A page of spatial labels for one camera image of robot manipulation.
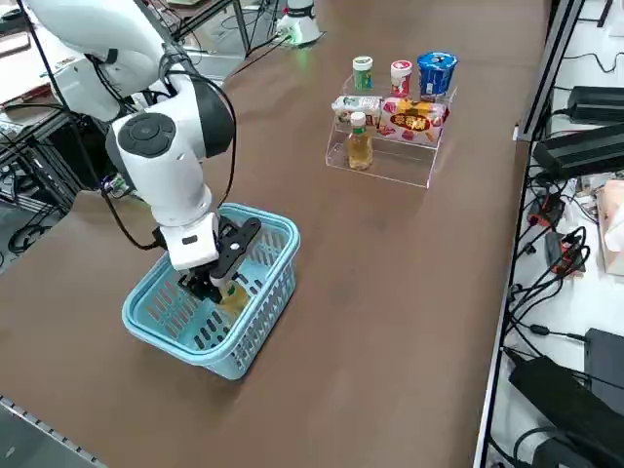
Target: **bottle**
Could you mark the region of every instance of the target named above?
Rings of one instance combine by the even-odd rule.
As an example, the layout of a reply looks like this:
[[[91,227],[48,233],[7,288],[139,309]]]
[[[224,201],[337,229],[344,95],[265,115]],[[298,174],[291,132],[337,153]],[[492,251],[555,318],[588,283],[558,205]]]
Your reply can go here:
[[[367,116],[364,112],[351,114],[351,134],[347,139],[349,168],[357,171],[368,169],[372,162],[372,141],[367,135]]]
[[[353,59],[353,85],[356,90],[372,89],[372,58],[361,56]]]
[[[250,301],[250,297],[245,288],[236,281],[228,281],[224,287],[219,288],[219,291],[221,292],[221,302],[218,307],[229,315],[232,321],[230,325],[234,325]]]

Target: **bottle cap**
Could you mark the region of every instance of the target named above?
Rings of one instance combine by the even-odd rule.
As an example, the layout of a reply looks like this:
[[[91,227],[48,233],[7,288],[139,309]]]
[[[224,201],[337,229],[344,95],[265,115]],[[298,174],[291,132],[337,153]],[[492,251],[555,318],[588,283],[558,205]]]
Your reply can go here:
[[[393,61],[390,65],[390,74],[397,78],[408,76],[411,74],[411,70],[413,69],[413,65],[408,60],[397,60]]]
[[[367,123],[367,114],[364,112],[353,112],[351,114],[351,125],[354,127],[362,127]]]
[[[356,71],[366,71],[372,68],[372,57],[360,56],[353,59],[353,69]]]

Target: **small jar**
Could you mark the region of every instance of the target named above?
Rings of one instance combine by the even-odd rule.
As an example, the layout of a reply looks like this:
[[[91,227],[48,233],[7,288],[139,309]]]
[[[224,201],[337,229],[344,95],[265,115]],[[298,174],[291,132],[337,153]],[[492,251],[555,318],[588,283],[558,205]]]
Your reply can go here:
[[[407,98],[410,95],[410,79],[413,65],[408,60],[393,61],[390,65],[390,78],[392,81],[392,96],[395,98]]]
[[[353,59],[353,84],[358,91],[372,89],[372,58],[367,56]]]

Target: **blue cup with lid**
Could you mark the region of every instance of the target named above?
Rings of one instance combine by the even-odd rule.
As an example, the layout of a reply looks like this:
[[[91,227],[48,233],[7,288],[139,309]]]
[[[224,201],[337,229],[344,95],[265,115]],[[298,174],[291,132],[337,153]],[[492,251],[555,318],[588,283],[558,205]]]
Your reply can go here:
[[[436,100],[443,97],[449,90],[457,56],[447,52],[429,52],[416,62],[420,74],[420,98]]]

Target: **snack bag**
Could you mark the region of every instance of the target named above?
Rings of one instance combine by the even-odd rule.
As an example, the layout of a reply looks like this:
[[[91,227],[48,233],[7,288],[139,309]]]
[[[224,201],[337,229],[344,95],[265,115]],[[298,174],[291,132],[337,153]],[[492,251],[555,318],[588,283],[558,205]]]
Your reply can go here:
[[[381,106],[377,131],[388,139],[435,144],[448,116],[443,104],[389,97]]]

